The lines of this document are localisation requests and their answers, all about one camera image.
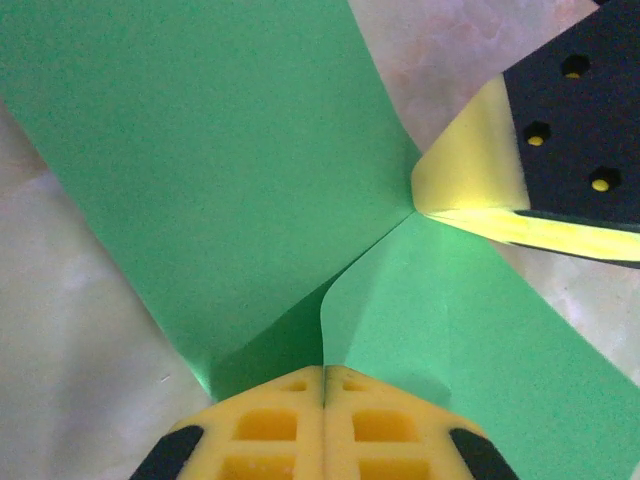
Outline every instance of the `green paper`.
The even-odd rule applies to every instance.
[[[626,480],[640,390],[489,245],[414,214],[322,305],[345,364],[482,425],[523,479]]]
[[[411,213],[419,157],[347,2],[0,12],[0,95],[209,391],[291,311],[289,369],[321,363],[296,305]]]

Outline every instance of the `marble surface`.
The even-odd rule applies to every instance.
[[[588,0],[351,6],[422,149],[485,80],[595,8]],[[127,478],[176,419],[210,401],[4,109],[0,232],[0,478]],[[499,249],[640,384],[640,271]]]

